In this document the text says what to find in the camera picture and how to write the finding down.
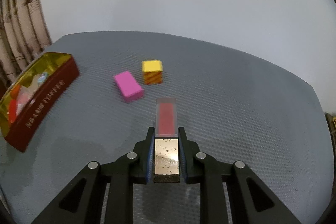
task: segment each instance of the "gray mesh surface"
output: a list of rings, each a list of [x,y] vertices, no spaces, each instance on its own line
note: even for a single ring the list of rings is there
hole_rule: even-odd
[[[176,97],[179,126],[218,160],[243,160],[302,223],[315,223],[331,196],[333,152],[311,86],[244,52],[143,32],[67,35],[49,51],[73,54],[80,77],[55,103],[26,153],[8,148],[1,187],[19,224],[30,223],[84,167],[116,160],[143,140],[157,97]],[[113,75],[160,59],[162,85],[142,85],[126,104]],[[197,185],[134,187],[134,223],[199,223]]]

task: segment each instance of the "yellow block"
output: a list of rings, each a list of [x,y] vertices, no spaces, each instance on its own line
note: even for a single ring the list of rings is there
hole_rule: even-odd
[[[162,62],[160,60],[150,60],[142,62],[142,72],[163,71]]]
[[[160,60],[142,62],[143,80],[146,85],[162,83],[162,71]]]

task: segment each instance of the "clear plastic box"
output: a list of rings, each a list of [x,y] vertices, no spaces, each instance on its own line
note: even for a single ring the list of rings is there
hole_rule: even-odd
[[[177,138],[176,98],[156,99],[155,138]]]

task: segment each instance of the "pink eraser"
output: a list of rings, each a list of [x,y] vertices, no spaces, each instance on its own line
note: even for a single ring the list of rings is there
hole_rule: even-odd
[[[143,89],[134,79],[133,75],[127,70],[114,76],[125,102],[140,99],[143,96]]]

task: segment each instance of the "beige curtain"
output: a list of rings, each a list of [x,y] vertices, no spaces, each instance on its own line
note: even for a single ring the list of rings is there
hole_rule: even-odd
[[[0,0],[0,81],[13,83],[51,44],[40,0]]]

